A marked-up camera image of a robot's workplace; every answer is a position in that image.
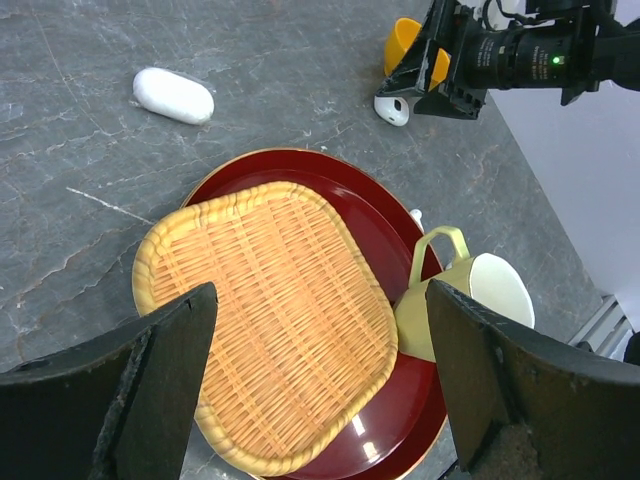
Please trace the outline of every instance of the dark stone tabletop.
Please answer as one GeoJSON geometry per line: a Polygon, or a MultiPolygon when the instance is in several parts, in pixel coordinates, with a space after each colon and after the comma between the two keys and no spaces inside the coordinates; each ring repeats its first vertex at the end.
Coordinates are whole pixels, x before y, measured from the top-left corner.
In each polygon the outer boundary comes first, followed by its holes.
{"type": "MultiPolygon", "coordinates": [[[[294,146],[364,169],[425,228],[522,275],[536,328],[569,339],[600,297],[493,102],[480,120],[380,120],[372,94],[395,18],[428,2],[5,0],[0,4],[0,371],[136,315],[139,241],[213,168],[294,146]],[[206,126],[132,97],[146,66],[214,92],[206,126]]],[[[438,252],[446,260],[444,245],[438,252]]],[[[410,478],[453,458],[448,434],[410,478]]],[[[246,478],[194,429],[184,479],[246,478]]]]}

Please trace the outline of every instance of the wicker basket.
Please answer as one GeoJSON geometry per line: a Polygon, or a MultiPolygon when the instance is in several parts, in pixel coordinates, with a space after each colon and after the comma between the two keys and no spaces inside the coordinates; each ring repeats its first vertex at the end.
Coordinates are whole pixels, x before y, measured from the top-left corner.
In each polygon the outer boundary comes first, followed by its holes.
{"type": "Polygon", "coordinates": [[[254,475],[306,465],[389,378],[393,312],[333,207],[276,182],[160,221],[136,255],[140,314],[206,281],[220,309],[196,421],[254,475]]]}

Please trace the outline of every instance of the dark red tray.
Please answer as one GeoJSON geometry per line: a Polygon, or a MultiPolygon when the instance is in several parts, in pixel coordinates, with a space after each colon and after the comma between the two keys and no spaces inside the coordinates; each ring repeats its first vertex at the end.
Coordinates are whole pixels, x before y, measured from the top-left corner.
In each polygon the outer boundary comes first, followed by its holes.
{"type": "MultiPolygon", "coordinates": [[[[309,150],[252,152],[212,172],[184,205],[282,180],[309,187],[333,205],[393,305],[407,288],[422,232],[389,191],[352,165],[309,150]]],[[[430,250],[423,278],[441,271],[430,250]]],[[[399,354],[389,381],[327,449],[278,480],[395,480],[424,458],[445,419],[435,364],[399,354]]]]}

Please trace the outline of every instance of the small white object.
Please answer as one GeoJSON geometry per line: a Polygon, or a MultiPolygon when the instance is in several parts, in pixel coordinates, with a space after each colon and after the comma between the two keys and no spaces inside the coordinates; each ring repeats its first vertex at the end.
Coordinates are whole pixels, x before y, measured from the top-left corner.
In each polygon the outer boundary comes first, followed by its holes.
{"type": "Polygon", "coordinates": [[[191,125],[213,113],[213,97],[202,85],[162,68],[145,68],[133,79],[133,95],[150,112],[191,125]]]}
{"type": "Polygon", "coordinates": [[[409,104],[402,97],[375,97],[373,109],[391,125],[403,127],[409,121],[409,104]]]}
{"type": "Polygon", "coordinates": [[[409,212],[409,214],[413,217],[413,220],[418,224],[422,233],[424,233],[424,226],[422,225],[422,212],[417,208],[414,208],[409,212]]]}

